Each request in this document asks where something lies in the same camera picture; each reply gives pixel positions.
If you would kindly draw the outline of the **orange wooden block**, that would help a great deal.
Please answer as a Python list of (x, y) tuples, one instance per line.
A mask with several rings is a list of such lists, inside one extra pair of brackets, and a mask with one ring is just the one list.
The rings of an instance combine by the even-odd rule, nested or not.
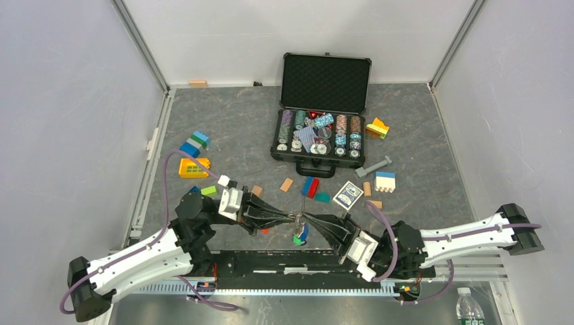
[(379, 200), (371, 200), (370, 201), (375, 207), (377, 207), (378, 209), (382, 210), (382, 202)]

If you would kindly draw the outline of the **teal flat piece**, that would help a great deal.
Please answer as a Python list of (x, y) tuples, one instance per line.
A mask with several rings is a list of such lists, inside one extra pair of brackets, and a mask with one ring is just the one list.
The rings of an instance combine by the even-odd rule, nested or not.
[(329, 203), (331, 201), (331, 196), (325, 192), (317, 193), (314, 199), (318, 202)]

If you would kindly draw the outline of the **blue white brick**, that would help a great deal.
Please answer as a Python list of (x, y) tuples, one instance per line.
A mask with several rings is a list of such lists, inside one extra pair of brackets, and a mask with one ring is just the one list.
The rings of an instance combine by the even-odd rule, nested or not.
[(377, 192), (393, 193), (396, 188), (395, 174), (391, 172), (377, 171), (375, 174), (374, 185)]

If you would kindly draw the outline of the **yellow window brick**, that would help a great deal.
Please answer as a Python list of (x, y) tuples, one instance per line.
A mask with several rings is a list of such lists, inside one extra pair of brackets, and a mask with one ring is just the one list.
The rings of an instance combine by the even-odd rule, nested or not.
[(203, 179), (209, 177), (206, 171), (188, 158), (180, 160), (178, 174), (182, 179)]

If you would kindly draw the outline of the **grey plastic bolt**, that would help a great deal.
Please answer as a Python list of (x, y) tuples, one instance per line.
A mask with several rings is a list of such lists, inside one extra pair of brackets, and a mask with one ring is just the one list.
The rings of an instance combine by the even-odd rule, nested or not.
[(369, 173), (372, 173), (372, 172), (374, 172), (380, 168), (383, 168), (383, 167), (385, 167), (391, 163), (392, 163), (392, 160), (388, 156), (385, 156), (384, 160), (382, 160), (382, 161), (380, 161), (380, 162), (378, 162), (372, 166), (360, 167), (360, 168), (356, 169), (355, 170), (355, 176), (356, 176), (356, 178), (361, 179), (361, 178), (365, 177), (366, 175), (368, 175)]

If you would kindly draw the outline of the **orange flat block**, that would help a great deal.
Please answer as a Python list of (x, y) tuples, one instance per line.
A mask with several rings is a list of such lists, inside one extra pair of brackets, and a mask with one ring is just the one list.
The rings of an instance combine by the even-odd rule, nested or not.
[(287, 177), (284, 180), (284, 182), (282, 183), (282, 185), (280, 186), (280, 190), (283, 192), (288, 192), (290, 187), (292, 186), (292, 184), (293, 184), (293, 180), (291, 178)]

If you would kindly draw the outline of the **green key tag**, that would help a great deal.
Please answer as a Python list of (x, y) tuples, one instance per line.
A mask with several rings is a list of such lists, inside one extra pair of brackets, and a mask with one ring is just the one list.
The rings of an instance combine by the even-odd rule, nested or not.
[(297, 245), (297, 246), (302, 246), (304, 245), (304, 241), (301, 240), (299, 237), (297, 236), (293, 236), (292, 241)]

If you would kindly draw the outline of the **blue playing card box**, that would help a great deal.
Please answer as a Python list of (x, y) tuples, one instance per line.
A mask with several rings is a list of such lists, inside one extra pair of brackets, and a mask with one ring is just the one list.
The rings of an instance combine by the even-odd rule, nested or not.
[(349, 211), (355, 203), (363, 196), (364, 191), (351, 181), (347, 181), (344, 186), (334, 195), (332, 201), (344, 210)]

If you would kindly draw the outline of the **plastic water bottle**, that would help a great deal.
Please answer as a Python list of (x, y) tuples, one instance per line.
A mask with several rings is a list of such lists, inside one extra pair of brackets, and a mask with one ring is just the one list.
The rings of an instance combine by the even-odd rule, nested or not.
[(484, 325), (485, 316), (479, 303), (472, 297), (471, 289), (460, 287), (457, 289), (458, 300), (456, 314), (458, 324), (461, 325)]

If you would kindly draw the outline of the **wooden block on ledge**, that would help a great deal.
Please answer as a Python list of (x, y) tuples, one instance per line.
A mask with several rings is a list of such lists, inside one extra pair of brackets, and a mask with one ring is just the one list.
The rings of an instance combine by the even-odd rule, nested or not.
[(190, 80), (188, 82), (188, 85), (191, 88), (201, 88), (201, 87), (207, 87), (208, 82), (206, 80)]

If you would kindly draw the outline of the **yellow orange brick pile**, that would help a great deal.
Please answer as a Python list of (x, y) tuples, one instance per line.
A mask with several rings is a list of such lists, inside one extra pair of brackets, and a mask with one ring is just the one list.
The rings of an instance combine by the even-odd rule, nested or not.
[(374, 120), (366, 125), (366, 134), (371, 135), (373, 137), (377, 137), (379, 139), (385, 139), (390, 127), (385, 125), (382, 120), (379, 118), (374, 118)]

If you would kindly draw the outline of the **black poker chip case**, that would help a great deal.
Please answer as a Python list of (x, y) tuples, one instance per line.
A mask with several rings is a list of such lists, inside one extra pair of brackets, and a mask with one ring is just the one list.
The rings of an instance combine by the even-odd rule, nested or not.
[(312, 177), (362, 167), (371, 68), (369, 58), (285, 53), (271, 157)]

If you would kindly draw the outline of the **small wooden cube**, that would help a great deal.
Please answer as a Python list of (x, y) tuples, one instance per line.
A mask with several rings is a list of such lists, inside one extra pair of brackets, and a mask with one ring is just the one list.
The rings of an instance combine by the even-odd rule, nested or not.
[(263, 195), (263, 189), (260, 186), (253, 186), (251, 192), (258, 198), (261, 198)]

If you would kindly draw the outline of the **blue key tag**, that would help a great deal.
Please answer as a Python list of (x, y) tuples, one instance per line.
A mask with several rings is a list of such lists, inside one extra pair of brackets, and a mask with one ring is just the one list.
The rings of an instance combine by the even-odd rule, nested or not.
[(302, 242), (305, 242), (307, 240), (308, 234), (309, 234), (309, 226), (307, 224), (304, 224), (299, 239)]

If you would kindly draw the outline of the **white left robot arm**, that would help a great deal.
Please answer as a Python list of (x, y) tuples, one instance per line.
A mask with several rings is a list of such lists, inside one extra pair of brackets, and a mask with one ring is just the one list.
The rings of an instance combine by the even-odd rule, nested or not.
[(77, 322), (101, 316), (112, 304), (157, 281), (212, 276), (216, 263), (207, 245), (215, 235), (212, 225), (238, 225), (254, 236), (296, 219), (236, 188), (224, 190), (220, 199), (190, 192), (175, 213), (165, 228), (141, 242), (100, 259), (78, 257), (70, 262), (65, 297)]

